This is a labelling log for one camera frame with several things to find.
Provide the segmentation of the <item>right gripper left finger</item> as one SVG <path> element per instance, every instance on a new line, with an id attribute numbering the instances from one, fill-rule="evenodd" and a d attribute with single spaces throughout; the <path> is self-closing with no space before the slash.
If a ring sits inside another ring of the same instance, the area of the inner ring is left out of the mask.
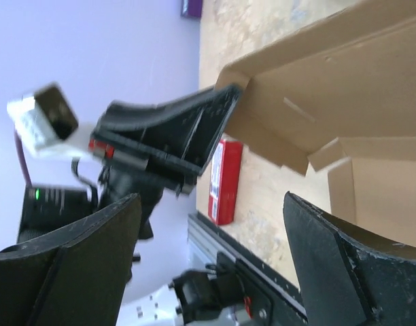
<path id="1" fill-rule="evenodd" d="M 0 325 L 115 325 L 137 241 L 129 195 L 0 252 Z"/>

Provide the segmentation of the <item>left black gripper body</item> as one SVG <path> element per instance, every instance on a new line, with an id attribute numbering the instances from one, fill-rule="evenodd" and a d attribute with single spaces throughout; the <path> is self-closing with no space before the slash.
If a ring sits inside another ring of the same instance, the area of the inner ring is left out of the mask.
<path id="1" fill-rule="evenodd" d="M 113 145 L 91 136 L 88 150 L 102 161 L 103 165 L 144 181 L 154 187 L 167 188 L 180 194 L 189 195 L 196 187 L 197 178 L 161 166 L 149 158 L 140 158 L 124 153 Z"/>

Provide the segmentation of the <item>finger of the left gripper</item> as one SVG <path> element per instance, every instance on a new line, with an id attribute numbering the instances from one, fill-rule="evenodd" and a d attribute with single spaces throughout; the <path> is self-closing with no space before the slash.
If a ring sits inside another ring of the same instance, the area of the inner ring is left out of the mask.
<path id="1" fill-rule="evenodd" d="M 95 139 L 142 160 L 150 173 L 200 176 L 232 115 L 242 89 L 208 88 L 158 106 L 112 102 L 95 128 Z"/>

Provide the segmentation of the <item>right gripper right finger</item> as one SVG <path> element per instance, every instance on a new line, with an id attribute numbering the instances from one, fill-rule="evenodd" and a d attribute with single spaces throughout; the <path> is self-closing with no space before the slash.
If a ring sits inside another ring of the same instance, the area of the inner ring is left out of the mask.
<path id="1" fill-rule="evenodd" d="M 286 193 L 283 219 L 310 325 L 416 325 L 416 248 Z"/>

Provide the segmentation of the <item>brown cardboard box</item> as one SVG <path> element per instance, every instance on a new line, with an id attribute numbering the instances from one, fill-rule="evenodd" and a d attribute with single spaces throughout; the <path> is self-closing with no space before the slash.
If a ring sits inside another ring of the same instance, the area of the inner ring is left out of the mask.
<path id="1" fill-rule="evenodd" d="M 227 134 L 326 171 L 317 206 L 416 247 L 416 1 L 361 1 L 225 66 L 229 84 Z"/>

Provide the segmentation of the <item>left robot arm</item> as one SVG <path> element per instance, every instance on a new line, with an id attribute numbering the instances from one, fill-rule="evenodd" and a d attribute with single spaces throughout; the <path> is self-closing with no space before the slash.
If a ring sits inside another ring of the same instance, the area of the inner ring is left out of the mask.
<path id="1" fill-rule="evenodd" d="M 89 135 L 89 152 L 149 185 L 189 194 L 204 173 L 242 89 L 229 85 L 163 103 L 112 102 Z M 20 248 L 28 272 L 4 325 L 114 325 L 143 226 L 141 198 L 109 189 L 110 204 Z"/>

